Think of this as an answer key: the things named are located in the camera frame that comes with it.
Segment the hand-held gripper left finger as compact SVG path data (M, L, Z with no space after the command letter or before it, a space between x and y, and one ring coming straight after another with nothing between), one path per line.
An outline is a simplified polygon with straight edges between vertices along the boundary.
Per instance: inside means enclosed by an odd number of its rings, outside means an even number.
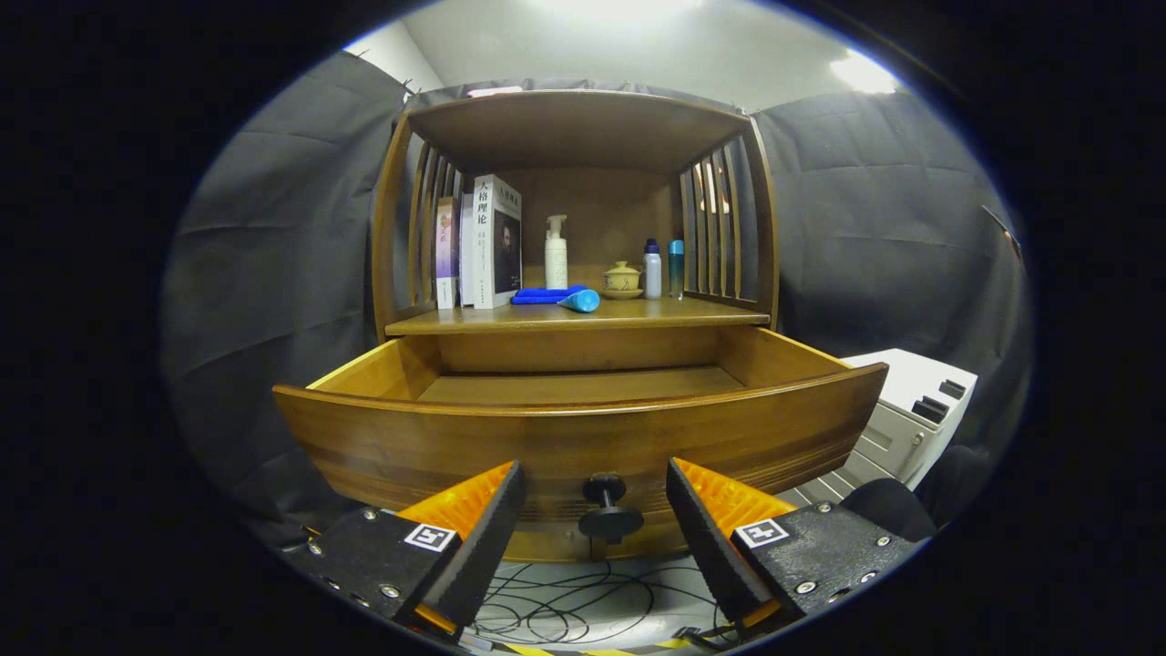
M526 494L511 460L401 512L350 512L282 557L356 611L455 646L484 604Z

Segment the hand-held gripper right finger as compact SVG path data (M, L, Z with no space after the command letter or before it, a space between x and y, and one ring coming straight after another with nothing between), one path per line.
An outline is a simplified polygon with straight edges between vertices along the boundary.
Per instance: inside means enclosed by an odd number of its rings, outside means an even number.
M683 458L668 461L666 496L721 613L745 636L831 611L916 550L845 507L793 507Z

